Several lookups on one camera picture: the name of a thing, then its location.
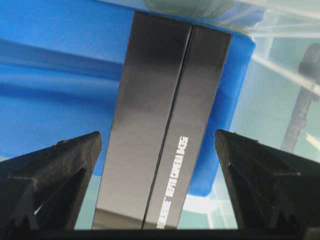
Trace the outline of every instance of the blue fabric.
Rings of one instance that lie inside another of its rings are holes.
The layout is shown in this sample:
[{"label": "blue fabric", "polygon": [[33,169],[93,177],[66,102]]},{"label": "blue fabric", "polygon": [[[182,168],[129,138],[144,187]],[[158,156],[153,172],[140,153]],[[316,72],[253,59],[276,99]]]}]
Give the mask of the blue fabric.
[{"label": "blue fabric", "polygon": [[[0,155],[100,131],[94,174],[101,176],[134,10],[93,0],[2,0],[0,12]],[[197,196],[211,191],[214,133],[230,127],[255,47],[232,34],[189,187]]]}]

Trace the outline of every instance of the black box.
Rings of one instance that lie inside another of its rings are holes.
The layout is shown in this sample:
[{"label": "black box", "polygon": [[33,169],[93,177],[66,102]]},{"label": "black box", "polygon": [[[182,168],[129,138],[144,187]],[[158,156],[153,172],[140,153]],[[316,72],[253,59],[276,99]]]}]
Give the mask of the black box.
[{"label": "black box", "polygon": [[230,40],[135,13],[93,229],[177,227]]}]

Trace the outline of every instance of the black cardboard box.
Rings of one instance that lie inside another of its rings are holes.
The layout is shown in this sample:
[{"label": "black cardboard box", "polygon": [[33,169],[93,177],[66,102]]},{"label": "black cardboard box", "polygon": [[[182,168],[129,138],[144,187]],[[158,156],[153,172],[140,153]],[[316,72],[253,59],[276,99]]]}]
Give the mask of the black cardboard box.
[{"label": "black cardboard box", "polygon": [[135,13],[93,229],[177,227],[230,40]]}]

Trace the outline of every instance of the glossy surface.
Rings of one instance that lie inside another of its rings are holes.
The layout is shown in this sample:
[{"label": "glossy surface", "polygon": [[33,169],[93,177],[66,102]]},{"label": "glossy surface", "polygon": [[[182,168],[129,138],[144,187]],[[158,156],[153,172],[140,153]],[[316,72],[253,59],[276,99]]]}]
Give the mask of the glossy surface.
[{"label": "glossy surface", "polygon": [[[159,227],[164,197],[170,202],[165,229],[178,226],[231,41],[225,32],[194,26],[179,81],[145,229]],[[173,196],[166,189],[181,137],[188,138]]]},{"label": "glossy surface", "polygon": [[[134,15],[95,229],[141,228],[190,31],[188,23]],[[99,220],[103,212],[118,217],[108,224]]]}]

